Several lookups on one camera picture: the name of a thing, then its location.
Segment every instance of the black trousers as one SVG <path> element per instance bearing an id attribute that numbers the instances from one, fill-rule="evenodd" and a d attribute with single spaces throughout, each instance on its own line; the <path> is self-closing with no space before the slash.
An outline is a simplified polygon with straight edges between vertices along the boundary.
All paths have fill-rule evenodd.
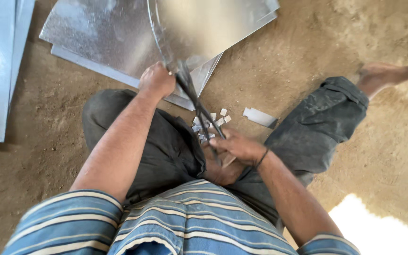
<path id="1" fill-rule="evenodd" d="M 86 102 L 82 121 L 90 150 L 134 96 L 131 90 L 107 89 Z M 348 79 L 328 78 L 284 119 L 265 145 L 306 187 L 314 174 L 328 169 L 336 146 L 350 139 L 365 118 L 368 104 L 365 94 Z M 204 153 L 192 129 L 180 117 L 157 109 L 125 204 L 200 179 L 205 167 Z M 253 167 L 247 167 L 225 188 L 274 225 L 281 223 L 272 197 Z"/>

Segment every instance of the foot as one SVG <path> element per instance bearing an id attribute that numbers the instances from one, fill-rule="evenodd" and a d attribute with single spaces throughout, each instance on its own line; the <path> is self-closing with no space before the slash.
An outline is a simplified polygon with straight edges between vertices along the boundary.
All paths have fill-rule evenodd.
<path id="1" fill-rule="evenodd" d="M 374 62 L 365 64 L 360 70 L 360 81 L 357 87 L 371 100 L 377 93 L 387 87 L 408 81 L 408 66 L 399 67 L 392 64 Z"/>

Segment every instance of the dirt floor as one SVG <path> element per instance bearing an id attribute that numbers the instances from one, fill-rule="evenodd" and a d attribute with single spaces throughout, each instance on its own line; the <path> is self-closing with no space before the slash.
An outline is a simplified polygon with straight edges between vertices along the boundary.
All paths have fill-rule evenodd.
<path id="1" fill-rule="evenodd" d="M 81 110 L 106 88 L 126 85 L 50 55 L 38 38 L 55 1 L 37 0 L 6 142 L 0 144 L 0 252 L 24 212 L 64 192 L 88 156 Z M 369 61 L 408 64 L 408 1 L 281 0 L 278 19 L 227 50 L 202 93 L 211 112 L 229 109 L 228 125 L 267 138 L 242 117 L 253 107 L 281 119 L 329 76 L 356 82 Z M 194 113 L 160 108 L 191 123 Z M 326 210 L 354 193 L 378 216 L 408 225 L 408 84 L 382 91 L 329 171 L 309 189 Z"/>

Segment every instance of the striped shirt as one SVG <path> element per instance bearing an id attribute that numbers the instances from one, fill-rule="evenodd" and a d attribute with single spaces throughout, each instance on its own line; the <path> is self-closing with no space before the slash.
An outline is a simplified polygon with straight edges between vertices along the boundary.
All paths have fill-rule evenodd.
<path id="1" fill-rule="evenodd" d="M 342 254 L 342 237 L 317 235 L 295 251 L 264 217 L 220 186 L 185 183 L 125 208 L 96 190 L 59 194 L 20 220 L 4 255 Z"/>

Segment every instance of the hand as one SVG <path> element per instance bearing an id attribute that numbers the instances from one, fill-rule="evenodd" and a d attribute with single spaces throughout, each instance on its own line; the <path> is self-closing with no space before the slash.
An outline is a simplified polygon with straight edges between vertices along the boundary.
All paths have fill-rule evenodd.
<path id="1" fill-rule="evenodd" d="M 173 93 L 175 84 L 175 77 L 169 75 L 162 61 L 158 61 L 156 64 L 148 67 L 141 76 L 139 94 L 144 94 L 160 101 Z"/>
<path id="2" fill-rule="evenodd" d="M 246 164 L 255 165 L 265 154 L 267 148 L 249 139 L 234 129 L 223 129 L 226 140 L 216 137 L 210 140 L 210 145 L 226 150 Z"/>

